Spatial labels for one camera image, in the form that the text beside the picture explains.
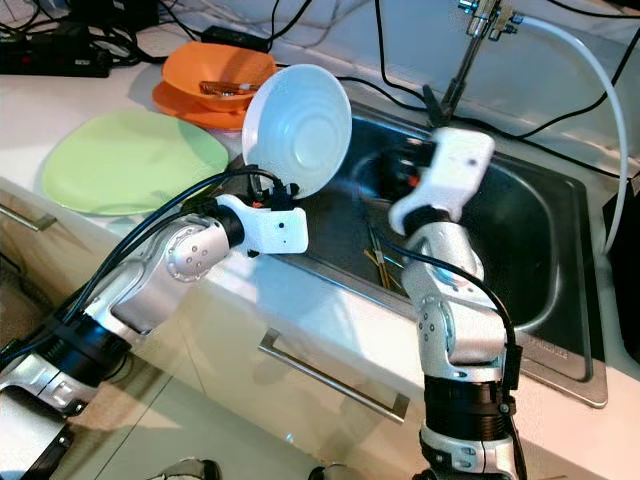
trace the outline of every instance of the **drawer handle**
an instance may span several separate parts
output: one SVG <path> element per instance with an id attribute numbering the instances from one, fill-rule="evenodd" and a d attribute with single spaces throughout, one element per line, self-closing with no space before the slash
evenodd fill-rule
<path id="1" fill-rule="evenodd" d="M 34 232 L 42 232 L 43 230 L 46 230 L 51 225 L 56 223 L 56 217 L 49 215 L 48 213 L 44 214 L 38 220 L 29 220 L 24 215 L 20 215 L 15 210 L 12 210 L 9 207 L 2 204 L 0 204 L 0 213 L 6 215 L 12 220 L 15 220 L 20 225 L 23 225 L 28 229 L 33 230 Z"/>
<path id="2" fill-rule="evenodd" d="M 337 390 L 343 395 L 352 398 L 356 402 L 369 407 L 371 410 L 376 411 L 392 422 L 400 425 L 404 423 L 404 417 L 407 413 L 407 408 L 409 407 L 409 398 L 398 393 L 396 396 L 396 400 L 393 403 L 393 407 L 388 407 L 378 400 L 371 398 L 370 396 L 359 392 L 358 390 L 355 390 L 353 387 L 350 387 L 349 385 L 341 382 L 337 378 L 333 378 L 326 373 L 312 367 L 311 365 L 278 349 L 274 346 L 274 344 L 279 336 L 280 332 L 274 330 L 273 328 L 270 328 L 260 342 L 260 345 L 258 345 L 258 350 L 266 353 L 267 355 L 271 355 L 273 358 L 276 358 L 281 362 L 286 363 L 290 367 L 295 368 L 296 370 L 306 375 L 309 375 L 311 378 L 318 380 L 320 383 L 324 383 L 325 385 L 333 388 L 334 390 Z"/>

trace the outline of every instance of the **white wall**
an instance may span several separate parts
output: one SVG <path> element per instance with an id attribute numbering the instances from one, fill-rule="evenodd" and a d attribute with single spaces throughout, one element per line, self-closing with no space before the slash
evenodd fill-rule
<path id="1" fill-rule="evenodd" d="M 273 7 L 272 0 L 180 0 L 186 7 L 183 18 L 197 26 L 216 21 L 211 15 L 226 17 L 225 9 L 246 21 L 266 21 Z M 315 0 L 300 24 L 285 37 L 286 42 L 304 45 L 314 42 L 323 31 L 309 24 L 330 24 L 336 0 Z M 363 5 L 331 29 L 327 38 L 313 50 L 350 63 L 379 67 L 376 23 L 372 1 L 337 0 L 339 12 Z M 585 0 L 573 0 L 573 3 Z M 428 82 L 437 92 L 444 92 L 455 74 L 469 37 L 465 29 L 469 17 L 457 8 L 456 0 L 382 0 L 387 69 L 393 77 L 421 85 Z M 625 45 L 610 38 L 628 42 L 638 20 L 592 19 L 559 9 L 544 0 L 515 0 L 515 7 L 524 13 L 533 12 L 547 20 L 571 25 L 570 31 L 581 38 L 613 75 Z M 302 4 L 302 0 L 281 0 L 277 28 L 282 28 Z M 270 26 L 261 23 L 250 30 L 265 35 Z M 464 95 L 466 103 L 460 113 L 481 115 L 514 132 L 527 131 L 565 112 L 593 102 L 603 88 L 585 61 L 555 39 L 521 26 L 517 35 L 503 36 L 497 42 L 485 42 L 468 77 Z M 640 51 L 636 49 L 620 79 L 617 91 L 625 108 L 631 151 L 640 156 Z M 566 153 L 595 162 L 608 160 L 615 164 L 617 135 L 608 102 L 595 112 L 565 121 L 554 129 L 555 134 L 536 137 Z M 581 142 L 604 147 L 576 145 Z"/>

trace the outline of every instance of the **white hose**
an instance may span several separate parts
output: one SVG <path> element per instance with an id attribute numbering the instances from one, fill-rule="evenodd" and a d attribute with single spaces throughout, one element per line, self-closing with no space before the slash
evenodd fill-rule
<path id="1" fill-rule="evenodd" d="M 620 106 L 618 95 L 616 94 L 611 80 L 609 80 L 607 73 L 604 71 L 604 68 L 602 68 L 602 65 L 600 65 L 598 59 L 578 38 L 555 25 L 538 20 L 537 18 L 524 17 L 522 24 L 545 30 L 574 47 L 593 67 L 598 78 L 602 82 L 602 85 L 604 85 L 604 89 L 607 92 L 609 101 L 611 102 L 613 115 L 616 119 L 616 127 L 618 128 L 618 142 L 620 144 L 620 180 L 618 183 L 618 198 L 616 200 L 616 208 L 613 213 L 613 221 L 611 222 L 611 230 L 609 230 L 609 236 L 607 237 L 607 241 L 604 245 L 604 253 L 609 253 L 609 250 L 611 250 L 611 246 L 613 245 L 613 241 L 616 238 L 616 234 L 618 233 L 618 227 L 620 226 L 620 217 L 622 217 L 622 208 L 624 206 L 626 193 L 627 176 L 629 175 L 629 145 L 627 144 L 627 129 L 624 123 L 624 116 L 622 115 L 622 107 Z"/>

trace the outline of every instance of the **sink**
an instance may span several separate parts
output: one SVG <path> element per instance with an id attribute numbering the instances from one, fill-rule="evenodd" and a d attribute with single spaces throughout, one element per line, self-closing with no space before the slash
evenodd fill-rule
<path id="1" fill-rule="evenodd" d="M 381 152 L 428 144 L 429 133 L 420 126 L 353 105 L 352 139 L 342 167 L 320 192 L 302 200 L 309 249 L 278 258 L 414 318 L 401 288 L 383 288 L 377 267 L 364 254 L 371 238 L 352 200 L 351 177 L 356 165 L 367 162 L 360 183 L 370 218 L 402 244 L 406 238 L 388 226 L 392 202 L 381 185 Z M 606 376 L 584 186 L 496 153 L 460 223 L 482 260 L 486 283 L 516 324 L 525 353 L 523 372 L 603 407 Z M 401 267 L 394 263 L 402 259 L 384 253 L 389 273 L 399 281 Z"/>

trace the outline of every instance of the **black cylindrical joint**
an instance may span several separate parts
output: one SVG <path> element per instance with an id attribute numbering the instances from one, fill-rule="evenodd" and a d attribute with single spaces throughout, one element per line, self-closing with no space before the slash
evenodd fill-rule
<path id="1" fill-rule="evenodd" d="M 54 337 L 38 347 L 38 354 L 91 387 L 97 387 L 131 348 L 86 314 L 78 315 L 68 325 L 51 325 Z"/>
<path id="2" fill-rule="evenodd" d="M 420 227 L 433 222 L 450 222 L 449 212 L 433 207 L 420 207 L 404 217 L 403 226 L 405 234 L 410 237 Z"/>
<path id="3" fill-rule="evenodd" d="M 502 440 L 508 436 L 508 418 L 500 407 L 510 403 L 503 397 L 498 382 L 468 383 L 425 376 L 427 427 L 460 440 Z"/>
<path id="4" fill-rule="evenodd" d="M 216 207 L 215 217 L 224 227 L 229 240 L 229 248 L 237 247 L 244 242 L 242 222 L 240 222 L 238 215 L 233 210 L 224 205 L 219 205 Z"/>

